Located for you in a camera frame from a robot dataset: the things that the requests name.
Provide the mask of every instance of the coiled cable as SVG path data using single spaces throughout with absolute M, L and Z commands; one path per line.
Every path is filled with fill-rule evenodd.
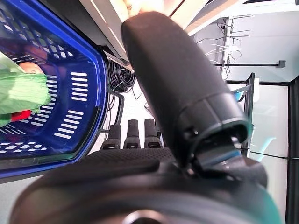
M 110 88 L 119 93 L 130 91 L 136 79 L 133 72 L 112 60 L 108 62 L 108 75 Z

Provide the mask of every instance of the basket handle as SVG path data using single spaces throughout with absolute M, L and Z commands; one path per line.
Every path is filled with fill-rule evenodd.
M 108 90 L 108 94 L 114 95 L 119 99 L 117 114 L 116 114 L 116 118 L 115 118 L 115 125 L 120 125 L 121 124 L 122 113 L 123 113 L 123 107 L 124 107 L 124 104 L 125 104 L 125 98 L 124 98 L 123 95 L 121 95 L 118 92 L 113 91 L 113 90 Z M 101 128 L 99 130 L 99 133 L 109 133 L 109 130 Z

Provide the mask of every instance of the red object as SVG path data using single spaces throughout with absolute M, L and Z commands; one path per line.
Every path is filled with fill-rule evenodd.
M 30 116 L 30 111 L 22 111 L 22 112 L 12 113 L 11 121 L 15 122 L 15 121 L 23 120 L 23 119 L 28 118 L 29 116 Z

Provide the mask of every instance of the green plastic bag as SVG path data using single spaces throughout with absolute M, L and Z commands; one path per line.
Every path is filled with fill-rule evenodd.
M 44 74 L 3 72 L 0 70 L 0 114 L 26 110 L 39 113 L 51 101 Z
M 7 125 L 11 122 L 11 113 L 0 114 L 0 127 Z

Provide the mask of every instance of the blue shopping basket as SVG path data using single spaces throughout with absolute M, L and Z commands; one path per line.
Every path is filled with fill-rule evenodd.
M 52 97 L 40 114 L 0 128 L 0 178 L 76 162 L 107 112 L 102 55 L 35 0 L 0 2 L 0 51 L 39 65 Z

